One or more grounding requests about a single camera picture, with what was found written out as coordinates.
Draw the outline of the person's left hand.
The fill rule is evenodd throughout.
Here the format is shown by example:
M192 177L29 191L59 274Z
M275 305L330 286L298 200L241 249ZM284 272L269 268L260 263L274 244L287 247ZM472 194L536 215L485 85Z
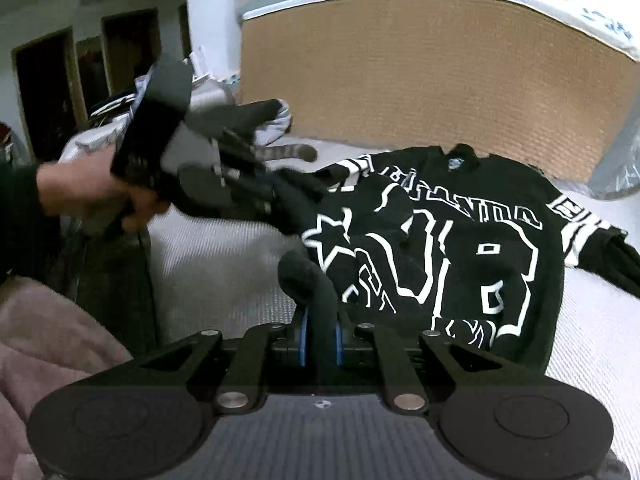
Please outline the person's left hand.
M114 146L109 146L78 159L41 165L36 181L44 212L85 219L113 205L117 205L118 216L129 205L122 216L122 228L137 232L155 216L168 211L170 205L154 192L112 175L114 154Z

